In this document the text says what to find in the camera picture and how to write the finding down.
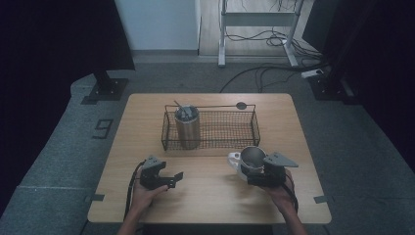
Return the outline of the black stand with base plate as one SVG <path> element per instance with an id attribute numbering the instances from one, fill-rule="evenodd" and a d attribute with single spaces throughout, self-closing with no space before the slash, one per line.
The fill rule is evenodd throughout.
<path id="1" fill-rule="evenodd" d="M 96 83 L 83 98 L 82 105 L 96 105 L 99 101 L 119 101 L 128 83 L 127 78 L 110 78 L 105 70 L 93 73 Z"/>
<path id="2" fill-rule="evenodd" d="M 318 101 L 342 101 L 346 105 L 358 105 L 357 95 L 344 77 L 330 78 L 325 74 L 318 74 L 308 80 L 313 96 Z"/>

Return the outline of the white power strip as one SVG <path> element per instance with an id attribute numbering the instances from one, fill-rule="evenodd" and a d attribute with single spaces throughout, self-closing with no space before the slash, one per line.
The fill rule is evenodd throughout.
<path id="1" fill-rule="evenodd" d="M 324 71 L 321 69 L 317 69 L 317 70 L 308 70 L 308 71 L 304 71 L 301 73 L 301 77 L 302 78 L 308 78 L 308 77 L 313 77 L 316 75 L 321 75 L 323 74 Z"/>

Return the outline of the dark curtain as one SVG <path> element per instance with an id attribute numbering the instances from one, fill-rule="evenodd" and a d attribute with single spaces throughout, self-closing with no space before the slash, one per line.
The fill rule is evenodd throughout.
<path id="1" fill-rule="evenodd" d="M 415 0 L 314 0 L 302 38 L 415 168 Z"/>
<path id="2" fill-rule="evenodd" d="M 85 75 L 134 67 L 115 0 L 0 0 L 0 215 Z"/>

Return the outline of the black wire mesh basket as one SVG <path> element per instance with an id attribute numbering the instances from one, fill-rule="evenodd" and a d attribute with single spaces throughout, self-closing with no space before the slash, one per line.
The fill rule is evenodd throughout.
<path id="1" fill-rule="evenodd" d="M 195 106 L 200 113 L 200 145 L 196 149 L 241 149 L 258 146 L 260 132 L 256 105 L 247 104 L 244 110 L 234 105 Z M 178 139 L 174 113 L 178 106 L 165 105 L 161 143 L 166 151 L 186 150 Z"/>

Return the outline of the white desk frame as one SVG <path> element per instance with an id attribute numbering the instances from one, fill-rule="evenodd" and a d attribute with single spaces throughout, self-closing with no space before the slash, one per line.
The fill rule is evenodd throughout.
<path id="1" fill-rule="evenodd" d="M 300 19 L 300 13 L 304 0 L 297 0 L 292 12 L 268 12 L 268 13 L 240 13 L 228 12 L 227 0 L 219 0 L 220 37 L 218 44 L 218 65 L 226 65 L 225 33 L 228 26 L 288 26 L 289 34 L 282 40 L 283 48 L 290 65 L 295 68 L 299 65 L 293 46 L 294 34 Z"/>

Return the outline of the stainless steel tumbler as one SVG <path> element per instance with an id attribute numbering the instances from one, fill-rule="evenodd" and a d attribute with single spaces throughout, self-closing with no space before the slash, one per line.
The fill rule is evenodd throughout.
<path id="1" fill-rule="evenodd" d="M 179 107 L 174 113 L 178 139 L 182 148 L 186 150 L 196 149 L 201 140 L 200 113 L 192 105 L 183 105 L 183 108 L 188 112 L 189 118 L 185 117 Z"/>

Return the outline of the metal straw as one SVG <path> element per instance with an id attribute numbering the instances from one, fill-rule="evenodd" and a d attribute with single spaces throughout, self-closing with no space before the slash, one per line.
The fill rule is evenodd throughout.
<path id="1" fill-rule="evenodd" d="M 173 102 L 182 110 L 182 112 L 185 114 L 186 118 L 189 118 L 188 112 L 181 106 L 176 100 L 173 100 Z"/>

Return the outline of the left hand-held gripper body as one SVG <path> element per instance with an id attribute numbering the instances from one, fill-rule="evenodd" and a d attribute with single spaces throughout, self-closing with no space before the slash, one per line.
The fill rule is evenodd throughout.
<path id="1" fill-rule="evenodd" d="M 155 156 L 148 157 L 141 168 L 140 183 L 149 190 L 159 188 L 169 183 L 176 183 L 174 176 L 161 177 L 160 171 L 166 168 L 166 162 L 159 160 Z"/>

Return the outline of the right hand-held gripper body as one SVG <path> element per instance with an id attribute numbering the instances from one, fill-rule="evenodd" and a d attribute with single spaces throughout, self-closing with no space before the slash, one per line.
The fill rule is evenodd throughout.
<path id="1" fill-rule="evenodd" d="M 249 172 L 247 180 L 250 185 L 275 188 L 286 182 L 286 168 L 298 167 L 294 161 L 280 153 L 274 152 L 263 159 L 261 172 Z"/>

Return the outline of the person's left hand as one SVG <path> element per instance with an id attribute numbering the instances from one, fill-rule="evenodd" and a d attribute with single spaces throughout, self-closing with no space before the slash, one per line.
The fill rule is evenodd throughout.
<path id="1" fill-rule="evenodd" d="M 130 211 L 136 215 L 141 215 L 151 204 L 154 198 L 160 193 L 166 192 L 168 187 L 163 185 L 159 188 L 149 190 L 141 185 L 138 178 L 135 179 L 133 188 L 133 198 L 130 206 Z"/>

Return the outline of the white steel-lined mug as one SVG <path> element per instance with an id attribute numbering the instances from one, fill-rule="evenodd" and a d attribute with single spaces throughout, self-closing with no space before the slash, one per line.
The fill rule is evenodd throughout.
<path id="1" fill-rule="evenodd" d="M 241 152 L 230 153 L 227 157 L 227 163 L 233 167 L 240 177 L 240 171 L 246 176 L 254 173 L 253 169 L 264 166 L 265 152 L 257 146 L 248 146 Z"/>

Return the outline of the person's right hand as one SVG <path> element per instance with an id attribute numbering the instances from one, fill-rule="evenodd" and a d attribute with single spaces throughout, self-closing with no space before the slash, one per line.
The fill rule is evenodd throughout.
<path id="1" fill-rule="evenodd" d="M 263 190 L 270 196 L 272 202 L 277 207 L 278 211 L 283 214 L 296 213 L 294 181 L 291 172 L 286 170 L 286 181 L 283 186 L 277 188 L 264 187 Z"/>

